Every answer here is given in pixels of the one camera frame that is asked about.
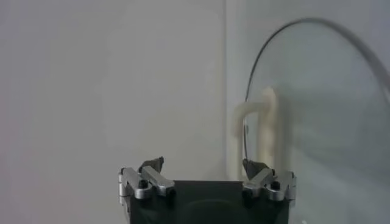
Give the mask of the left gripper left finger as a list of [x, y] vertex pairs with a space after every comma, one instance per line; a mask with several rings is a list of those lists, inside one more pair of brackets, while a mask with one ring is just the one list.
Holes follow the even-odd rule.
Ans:
[[138, 200], [151, 198], [156, 191], [161, 197], [173, 197], [176, 194], [175, 182], [161, 174], [164, 157], [144, 161], [138, 169], [123, 167], [118, 173], [119, 198], [134, 196]]

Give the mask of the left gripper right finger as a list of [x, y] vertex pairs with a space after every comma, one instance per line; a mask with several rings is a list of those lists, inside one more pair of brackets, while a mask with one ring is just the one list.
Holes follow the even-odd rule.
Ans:
[[259, 198], [264, 192], [271, 201], [294, 201], [296, 199], [297, 177], [291, 171], [277, 173], [265, 163], [243, 159], [247, 181], [243, 182], [243, 197]]

